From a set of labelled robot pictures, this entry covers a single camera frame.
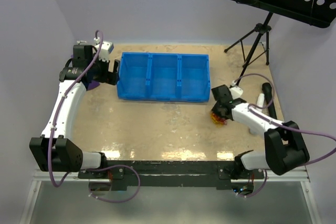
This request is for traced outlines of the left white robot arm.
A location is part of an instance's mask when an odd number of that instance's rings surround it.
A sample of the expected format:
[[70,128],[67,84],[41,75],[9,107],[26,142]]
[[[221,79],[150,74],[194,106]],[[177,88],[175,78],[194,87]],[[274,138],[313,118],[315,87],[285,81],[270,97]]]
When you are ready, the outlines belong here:
[[109,71],[109,55],[113,43],[99,45],[79,44],[73,47],[73,56],[59,74],[58,97],[50,119],[39,137],[30,140],[29,148],[41,171],[78,172],[90,169],[97,178],[108,174],[109,165],[100,152],[84,152],[70,139],[81,100],[92,82],[117,84],[119,60]]

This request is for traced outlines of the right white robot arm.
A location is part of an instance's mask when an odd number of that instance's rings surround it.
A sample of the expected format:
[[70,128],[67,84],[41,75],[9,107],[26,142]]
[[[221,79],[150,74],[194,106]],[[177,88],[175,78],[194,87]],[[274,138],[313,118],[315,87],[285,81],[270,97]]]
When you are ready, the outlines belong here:
[[246,178],[254,169],[271,170],[276,175],[305,165],[310,155],[298,125],[275,120],[233,94],[234,88],[221,85],[212,88],[215,105],[212,113],[219,119],[231,120],[248,126],[264,138],[264,151],[247,151],[234,159],[233,173]]

